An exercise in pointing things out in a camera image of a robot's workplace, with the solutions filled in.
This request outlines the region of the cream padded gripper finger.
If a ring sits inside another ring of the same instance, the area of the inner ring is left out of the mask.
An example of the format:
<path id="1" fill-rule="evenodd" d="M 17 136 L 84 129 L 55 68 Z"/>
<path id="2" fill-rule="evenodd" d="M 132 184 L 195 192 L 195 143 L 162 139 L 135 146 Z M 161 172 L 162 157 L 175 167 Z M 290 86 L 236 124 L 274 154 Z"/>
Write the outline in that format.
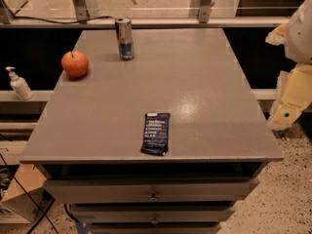
<path id="1" fill-rule="evenodd" d="M 299 63 L 290 72 L 281 71 L 267 125 L 272 130 L 285 130 L 311 103 L 312 65 Z"/>
<path id="2" fill-rule="evenodd" d="M 288 25 L 289 23 L 286 21 L 275 27 L 268 33 L 265 38 L 265 42 L 274 46 L 284 45 L 286 43 Z"/>

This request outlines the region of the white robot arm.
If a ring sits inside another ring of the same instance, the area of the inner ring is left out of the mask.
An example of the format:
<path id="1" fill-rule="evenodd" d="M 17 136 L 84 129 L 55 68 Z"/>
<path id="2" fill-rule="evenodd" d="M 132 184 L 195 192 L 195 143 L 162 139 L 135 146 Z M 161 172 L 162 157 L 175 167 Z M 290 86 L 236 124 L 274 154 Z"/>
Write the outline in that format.
<path id="1" fill-rule="evenodd" d="M 284 45 L 286 58 L 295 62 L 290 72 L 279 74 L 276 99 L 267 120 L 272 130 L 283 131 L 312 103 L 312 0 L 304 0 L 289 21 L 273 29 L 265 42 Z"/>

